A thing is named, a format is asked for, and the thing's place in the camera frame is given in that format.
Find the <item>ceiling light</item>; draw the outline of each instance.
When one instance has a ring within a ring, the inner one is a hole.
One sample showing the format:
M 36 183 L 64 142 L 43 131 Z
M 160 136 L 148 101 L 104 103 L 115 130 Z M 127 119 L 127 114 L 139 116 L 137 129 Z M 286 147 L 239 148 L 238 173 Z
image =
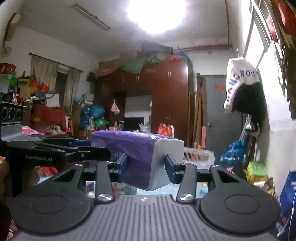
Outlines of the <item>ceiling light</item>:
M 80 6 L 79 4 L 75 3 L 74 5 L 72 5 L 79 13 L 81 13 L 84 17 L 86 17 L 87 19 L 89 19 L 90 21 L 92 21 L 93 23 L 95 23 L 96 25 L 98 25 L 100 28 L 102 28 L 103 30 L 107 31 L 110 29 L 109 26 L 107 26 L 105 23 L 103 23 L 101 20 L 98 19 L 97 16 L 91 14 L 90 12 L 88 12 L 86 9 L 84 9 L 82 6 Z
M 129 18 L 151 34 L 176 28 L 185 17 L 184 0 L 130 0 Z

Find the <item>plastic crate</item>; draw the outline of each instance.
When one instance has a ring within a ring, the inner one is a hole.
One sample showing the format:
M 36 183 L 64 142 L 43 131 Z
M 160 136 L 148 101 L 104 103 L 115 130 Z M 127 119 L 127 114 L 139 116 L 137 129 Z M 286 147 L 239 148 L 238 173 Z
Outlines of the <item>plastic crate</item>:
M 199 169 L 209 169 L 214 165 L 215 154 L 212 151 L 185 147 L 184 162 L 192 163 Z

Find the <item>purple tissue package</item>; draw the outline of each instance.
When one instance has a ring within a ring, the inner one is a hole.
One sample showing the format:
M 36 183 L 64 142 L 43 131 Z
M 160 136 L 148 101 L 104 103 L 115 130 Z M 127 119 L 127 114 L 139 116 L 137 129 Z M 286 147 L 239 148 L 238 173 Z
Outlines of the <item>purple tissue package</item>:
M 123 182 L 148 191 L 170 183 L 164 167 L 166 154 L 171 154 L 178 163 L 183 162 L 184 156 L 183 141 L 141 132 L 96 131 L 91 146 L 106 147 L 111 152 L 111 160 L 127 154 L 128 168 Z

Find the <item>ceiling pipe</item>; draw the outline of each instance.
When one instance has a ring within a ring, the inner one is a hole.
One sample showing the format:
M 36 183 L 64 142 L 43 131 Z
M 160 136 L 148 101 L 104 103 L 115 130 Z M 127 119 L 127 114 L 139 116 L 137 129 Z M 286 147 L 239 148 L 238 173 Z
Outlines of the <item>ceiling pipe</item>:
M 227 35 L 228 35 L 228 45 L 230 45 L 230 29 L 229 29 L 229 11 L 228 11 L 228 5 L 227 0 L 225 0 L 225 6 L 226 6 L 226 18 L 227 18 Z
M 189 48 L 179 48 L 179 51 L 184 53 L 197 52 L 197 51 L 210 51 L 210 50 L 227 50 L 232 49 L 232 44 L 218 44 L 218 45 L 201 45 Z

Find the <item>round metal bolt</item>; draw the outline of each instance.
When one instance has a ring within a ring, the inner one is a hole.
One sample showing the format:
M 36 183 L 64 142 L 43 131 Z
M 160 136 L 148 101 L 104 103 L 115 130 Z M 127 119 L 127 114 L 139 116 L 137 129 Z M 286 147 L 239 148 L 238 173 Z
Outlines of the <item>round metal bolt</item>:
M 182 201 L 191 201 L 191 200 L 193 200 L 193 196 L 188 193 L 183 193 L 183 194 L 179 195 L 179 199 Z
M 98 196 L 98 199 L 102 202 L 110 201 L 112 200 L 112 198 L 113 198 L 112 195 L 108 193 L 103 193 Z

